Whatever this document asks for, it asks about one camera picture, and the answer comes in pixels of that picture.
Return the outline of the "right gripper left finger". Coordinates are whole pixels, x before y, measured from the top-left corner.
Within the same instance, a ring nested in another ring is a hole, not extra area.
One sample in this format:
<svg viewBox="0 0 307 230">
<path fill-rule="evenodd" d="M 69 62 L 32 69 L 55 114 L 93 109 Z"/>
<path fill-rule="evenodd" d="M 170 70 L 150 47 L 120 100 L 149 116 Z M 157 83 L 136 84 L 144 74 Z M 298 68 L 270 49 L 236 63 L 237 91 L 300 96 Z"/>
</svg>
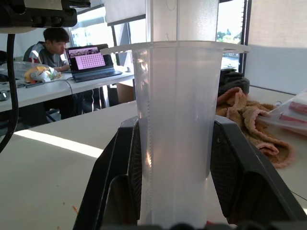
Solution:
<svg viewBox="0 0 307 230">
<path fill-rule="evenodd" d="M 137 117 L 123 121 L 94 163 L 73 229 L 137 225 L 141 212 L 142 153 Z"/>
</svg>

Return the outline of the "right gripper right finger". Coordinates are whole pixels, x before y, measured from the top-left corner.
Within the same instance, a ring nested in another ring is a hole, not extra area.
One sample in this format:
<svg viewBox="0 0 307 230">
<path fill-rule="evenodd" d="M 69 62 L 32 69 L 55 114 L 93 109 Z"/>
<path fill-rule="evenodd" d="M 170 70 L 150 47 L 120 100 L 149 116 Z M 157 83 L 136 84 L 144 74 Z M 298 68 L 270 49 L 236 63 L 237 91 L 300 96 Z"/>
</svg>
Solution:
<svg viewBox="0 0 307 230">
<path fill-rule="evenodd" d="M 210 173 L 229 224 L 307 219 L 268 157 L 227 118 L 214 121 Z"/>
</svg>

